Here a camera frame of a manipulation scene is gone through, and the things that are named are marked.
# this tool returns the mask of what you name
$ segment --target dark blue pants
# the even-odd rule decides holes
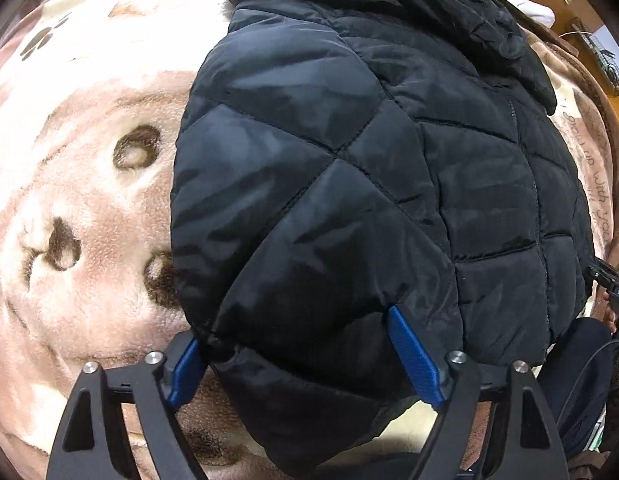
[[[541,369],[538,381],[549,408],[557,419],[570,390],[589,358],[611,340],[603,323],[591,318],[574,320],[567,333],[557,341]],[[585,448],[609,392],[613,368],[613,348],[600,352],[588,366],[576,386],[558,428],[567,459]],[[311,477],[311,480],[403,480],[409,477],[418,460],[417,453],[396,453],[379,457],[376,462],[335,468]],[[472,473],[459,472],[458,480],[471,480]]]

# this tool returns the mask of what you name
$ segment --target person's leg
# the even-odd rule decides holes
[[[609,329],[603,323],[579,318],[548,354],[538,381],[555,419],[586,362],[610,340]],[[583,451],[603,412],[609,393],[613,352],[613,348],[608,347],[593,359],[565,410],[558,431],[568,460]]]

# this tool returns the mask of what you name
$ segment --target black cable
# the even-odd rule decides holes
[[[592,363],[593,359],[600,352],[602,352],[608,346],[612,346],[612,345],[616,345],[616,344],[619,344],[619,339],[613,339],[612,341],[606,342],[598,350],[596,350],[596,352],[594,352],[592,354],[592,356],[587,360],[587,362],[585,363],[585,365],[581,369],[580,373],[578,374],[578,377],[576,378],[576,382],[572,386],[572,389],[569,391],[569,394],[567,395],[567,399],[563,403],[563,407],[561,408],[560,413],[558,413],[558,418],[556,420],[556,425],[557,425],[559,431],[560,431],[560,425],[563,422],[563,416],[565,415],[565,410],[567,409],[567,406],[569,405],[569,401],[572,400],[572,396],[574,395],[574,392],[576,391],[576,387],[578,386],[578,384],[580,383],[581,379],[583,378],[583,374],[587,371],[587,367]]]

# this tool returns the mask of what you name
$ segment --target white pillow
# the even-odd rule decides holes
[[[518,7],[522,12],[527,14],[531,19],[542,23],[546,27],[551,27],[556,21],[554,11],[549,7],[531,2],[529,0],[507,0],[513,6]]]

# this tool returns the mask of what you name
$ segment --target beige blanket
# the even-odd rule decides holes
[[[0,50],[0,444],[25,480],[45,477],[86,361],[128,364],[187,328],[170,265],[174,140],[231,12],[226,0],[48,0]],[[569,76],[555,76],[564,106],[553,120],[606,254],[615,147],[591,130]],[[155,479],[132,407],[125,418],[142,477]],[[213,374],[178,418],[210,479],[285,478]],[[336,461],[419,449],[433,418],[418,403]]]

